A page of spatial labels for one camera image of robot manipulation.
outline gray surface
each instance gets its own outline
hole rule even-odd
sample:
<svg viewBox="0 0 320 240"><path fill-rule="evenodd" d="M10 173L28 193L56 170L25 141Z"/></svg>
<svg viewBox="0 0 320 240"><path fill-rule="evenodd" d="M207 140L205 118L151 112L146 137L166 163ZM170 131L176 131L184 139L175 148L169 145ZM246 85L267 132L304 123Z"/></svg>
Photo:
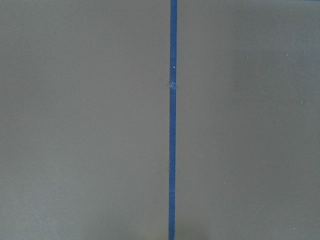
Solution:
<svg viewBox="0 0 320 240"><path fill-rule="evenodd" d="M319 13L179 1L176 240L319 239Z"/></svg>
<svg viewBox="0 0 320 240"><path fill-rule="evenodd" d="M0 239L168 238L169 1L0 2Z"/></svg>

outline blue tape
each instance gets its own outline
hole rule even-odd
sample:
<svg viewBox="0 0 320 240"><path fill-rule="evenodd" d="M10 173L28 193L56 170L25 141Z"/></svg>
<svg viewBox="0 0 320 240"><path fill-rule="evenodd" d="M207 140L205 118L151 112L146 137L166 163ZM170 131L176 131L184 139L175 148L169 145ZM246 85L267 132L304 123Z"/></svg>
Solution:
<svg viewBox="0 0 320 240"><path fill-rule="evenodd" d="M177 6L177 0L170 0L169 240L175 239L176 220Z"/></svg>

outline blue tape strip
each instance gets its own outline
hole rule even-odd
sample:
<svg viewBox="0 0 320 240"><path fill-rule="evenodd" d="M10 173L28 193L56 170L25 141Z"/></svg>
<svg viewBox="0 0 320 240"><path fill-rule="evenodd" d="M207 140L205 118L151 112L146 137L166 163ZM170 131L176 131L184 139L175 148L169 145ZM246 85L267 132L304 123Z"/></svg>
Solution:
<svg viewBox="0 0 320 240"><path fill-rule="evenodd" d="M176 218L176 72L177 0L170 0L169 240L175 238Z"/></svg>

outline blue edge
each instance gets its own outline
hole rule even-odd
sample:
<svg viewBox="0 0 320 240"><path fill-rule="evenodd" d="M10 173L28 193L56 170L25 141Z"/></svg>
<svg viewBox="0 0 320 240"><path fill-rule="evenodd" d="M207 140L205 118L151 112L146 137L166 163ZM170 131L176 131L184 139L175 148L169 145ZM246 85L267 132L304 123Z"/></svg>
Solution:
<svg viewBox="0 0 320 240"><path fill-rule="evenodd" d="M177 0L170 0L169 240L175 239L176 218L177 4Z"/></svg>

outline gray floor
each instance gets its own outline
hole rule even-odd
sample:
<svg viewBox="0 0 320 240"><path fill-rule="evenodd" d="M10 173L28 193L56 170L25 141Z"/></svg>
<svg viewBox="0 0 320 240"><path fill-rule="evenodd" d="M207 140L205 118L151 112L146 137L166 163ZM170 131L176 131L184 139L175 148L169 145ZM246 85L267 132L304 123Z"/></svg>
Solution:
<svg viewBox="0 0 320 240"><path fill-rule="evenodd" d="M176 240L320 236L320 2L178 2ZM0 239L168 238L170 1L0 3Z"/></svg>

